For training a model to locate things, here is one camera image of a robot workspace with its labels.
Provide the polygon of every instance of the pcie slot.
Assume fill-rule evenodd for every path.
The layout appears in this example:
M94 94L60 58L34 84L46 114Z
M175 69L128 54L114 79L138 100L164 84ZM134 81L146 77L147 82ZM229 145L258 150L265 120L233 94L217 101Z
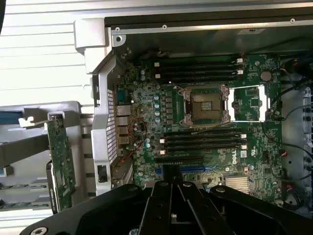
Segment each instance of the pcie slot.
M193 141L181 141L181 140L175 140L175 141L166 141L164 143L164 146L173 146L173 145L189 145L193 146L194 144L205 144L205 143L225 143L225 142L237 142L241 141L240 138L227 138L227 139L202 139L202 140L193 140Z
M190 150L209 150L209 149L220 149L220 148L239 148L241 143L231 142L225 144L214 144L214 145L195 145L195 146L178 146L178 147L165 147L166 152L176 152L176 151L190 151Z
M202 161L203 156L166 156L155 158L156 163L168 163L168 162L184 162L184 161Z
M189 131L173 131L173 132L166 132L164 133L164 137L168 136L182 136L182 135L191 135L191 133L195 132L195 130L189 130ZM194 136L200 136L200 135L211 135L212 133L215 133L215 135L223 135L224 133L240 133L241 128L214 128L212 130L208 129L206 132L203 132L201 134L196 134Z
M182 173L203 173L206 171L205 166L203 165L196 165L196 166L181 166L180 170ZM156 174L160 175L162 174L162 169L161 168L157 168L156 169Z

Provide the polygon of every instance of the metal frame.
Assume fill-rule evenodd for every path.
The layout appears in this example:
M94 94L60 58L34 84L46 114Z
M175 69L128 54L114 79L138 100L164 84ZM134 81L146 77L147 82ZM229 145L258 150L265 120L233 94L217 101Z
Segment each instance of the metal frame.
M258 10L247 10L247 8L239 7L233 7L231 9L227 7L217 7L211 8L210 10L205 8L208 12L224 12L214 12L214 19L210 19L210 16L208 16L208 19L205 20L204 17L201 20L189 22L187 26L184 24L188 23L188 18L186 18L186 15L183 16L183 14L172 14L171 16L174 18L173 21L170 16L165 16L164 21L160 20L164 15L130 16L129 24L127 17L92 18L75 21L74 35L76 50L85 57L86 73L93 75L98 74L98 76L94 76L93 80L95 117L91 132L96 194L99 195L112 188L109 150L104 144L107 139L106 128L109 119L108 87L111 86L110 82L118 79L123 71L123 63L120 62L118 58L125 59L124 54L118 55L113 48L126 44L127 35L313 25L313 14L310 15L308 13L311 10L311 5L308 5L309 7L301 6L303 5L273 4L249 8ZM260 9L269 9L270 14L266 14L266 10ZM262 15L256 16L256 13L260 11L263 12ZM230 15L232 12L237 14L237 18L227 17L227 15ZM260 121L264 121L264 118L260 117L257 122ZM107 182L98 181L98 166L106 166Z
M113 159L109 159L109 146L107 144L107 127L110 119L109 90L113 90L113 81L123 71L123 65L116 56L112 56L100 71L98 78L94 79L93 93L95 98L95 113L91 131L92 154L96 182L96 194L100 195L111 190L111 169ZM107 181L99 181L99 167L106 167Z

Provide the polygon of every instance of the black expansion slot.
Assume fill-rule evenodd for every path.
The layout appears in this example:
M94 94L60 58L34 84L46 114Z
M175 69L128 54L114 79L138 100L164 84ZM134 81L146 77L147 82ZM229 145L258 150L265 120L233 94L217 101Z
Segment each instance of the black expansion slot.
M188 151L188 150L209 150L209 149L220 149L220 148L239 148L240 144L237 142L225 143L225 144L206 144L206 145L194 145L194 146L175 146L166 147L167 152L176 151Z
M177 78L164 78L157 79L160 84L168 84L168 81L176 84L182 83L193 83L193 82L229 82L237 81L238 75L220 75L220 76L205 76L205 75L193 75L193 76L182 76Z
M165 156L155 158L156 163L203 161L203 156Z
M188 131L172 131L172 132L165 132L163 133L164 137L169 137L169 136L190 136L192 135L192 133L197 132L197 131L204 131L205 129L201 129L201 130L188 130ZM214 129L207 129L205 130L205 132L199 133L199 134L195 134L192 136L199 136L199 135L203 135L203 136L209 136L209 135L223 135L223 134L227 134L227 133L241 133L242 130L241 128L214 128Z
M204 144L204 143L227 143L227 142L241 142L241 138L227 138L227 139L202 139L202 140L192 140L192 141L167 141L164 143L165 148L167 146L178 146L178 145L188 145L192 147L195 144Z

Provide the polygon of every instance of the silver metal chassis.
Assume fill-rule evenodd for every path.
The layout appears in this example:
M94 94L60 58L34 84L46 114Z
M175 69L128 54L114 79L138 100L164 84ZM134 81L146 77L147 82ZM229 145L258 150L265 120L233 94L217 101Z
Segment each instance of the silver metal chassis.
M273 8L288 8L288 7L305 7L312 4L295 3L295 4L268 4L254 5L249 7L241 7L239 5L220 6L216 8L198 7L189 8L187 11L176 9L175 13L181 12L203 12L203 11L229 11L243 9L273 9ZM162 14L164 11L147 11L146 14ZM142 13L132 12L130 15L140 15ZM160 28L141 28L141 29L120 29L105 27L104 18L81 19L74 22L74 35L76 50L84 55L87 74L99 75L99 86L93 91L99 93L98 104L95 107L94 122L91 131L92 152L94 159L96 194L102 194L111 190L111 173L110 161L108 157L108 148L106 146L108 124L108 86L109 82L118 79L123 72L123 64L119 62L117 55L114 54L114 47L119 47L126 43L127 35L130 34L149 34L149 33L164 33L164 32L183 32L183 31L208 31L218 29L246 29L246 28L268 28L268 27L286 27L286 26L301 26L312 25L312 20L297 21L291 18L285 22L264 22L264 23L249 23L249 24L224 24L224 25L204 25L204 26L182 26L168 27L163 25ZM108 181L105 183L98 182L97 166L106 165L108 173Z

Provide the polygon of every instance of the sticker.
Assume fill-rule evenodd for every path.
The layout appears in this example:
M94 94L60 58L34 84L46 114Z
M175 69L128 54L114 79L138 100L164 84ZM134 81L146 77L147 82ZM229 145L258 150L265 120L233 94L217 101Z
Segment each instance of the sticker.
M265 29L264 28L251 28L251 29L243 29L240 30L238 34L259 34L262 33Z
M246 158L246 150L240 151L240 157L241 158Z

